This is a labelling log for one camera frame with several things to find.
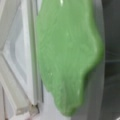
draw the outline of white door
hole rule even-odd
[[[31,111],[38,104],[41,85],[31,0],[0,1],[0,83],[14,114]]]

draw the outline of light green object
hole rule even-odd
[[[92,0],[43,0],[37,17],[37,55],[47,90],[62,114],[84,101],[87,76],[103,58]]]

